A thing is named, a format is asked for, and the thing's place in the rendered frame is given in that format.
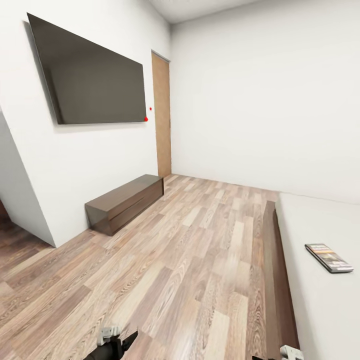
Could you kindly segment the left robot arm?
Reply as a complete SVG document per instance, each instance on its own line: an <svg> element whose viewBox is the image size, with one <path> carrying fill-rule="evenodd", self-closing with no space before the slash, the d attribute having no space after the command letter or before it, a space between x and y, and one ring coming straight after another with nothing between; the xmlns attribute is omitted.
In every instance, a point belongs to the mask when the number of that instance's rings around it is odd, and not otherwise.
<svg viewBox="0 0 360 360"><path fill-rule="evenodd" d="M120 325L101 327L98 332L97 348L88 354L83 360L121 360L138 336L138 331L131 334L128 338L118 338L122 332Z"/></svg>

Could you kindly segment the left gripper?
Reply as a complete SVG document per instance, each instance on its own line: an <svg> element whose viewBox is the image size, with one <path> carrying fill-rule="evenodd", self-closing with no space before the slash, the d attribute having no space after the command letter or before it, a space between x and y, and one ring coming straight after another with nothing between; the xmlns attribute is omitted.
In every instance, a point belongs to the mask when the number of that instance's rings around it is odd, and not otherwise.
<svg viewBox="0 0 360 360"><path fill-rule="evenodd" d="M138 331L131 334L128 338L124 339L121 343L120 335L111 336L110 342L106 342L104 345L99 345L97 348L89 353L94 360L121 360L125 351L127 351L133 344L138 336Z"/></svg>

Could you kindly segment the hardback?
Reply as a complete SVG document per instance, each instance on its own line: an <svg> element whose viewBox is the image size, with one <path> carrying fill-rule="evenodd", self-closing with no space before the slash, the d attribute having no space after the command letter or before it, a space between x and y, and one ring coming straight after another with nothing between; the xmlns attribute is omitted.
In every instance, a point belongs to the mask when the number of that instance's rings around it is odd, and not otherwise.
<svg viewBox="0 0 360 360"><path fill-rule="evenodd" d="M353 272L355 269L324 243L304 245L330 271Z"/></svg>

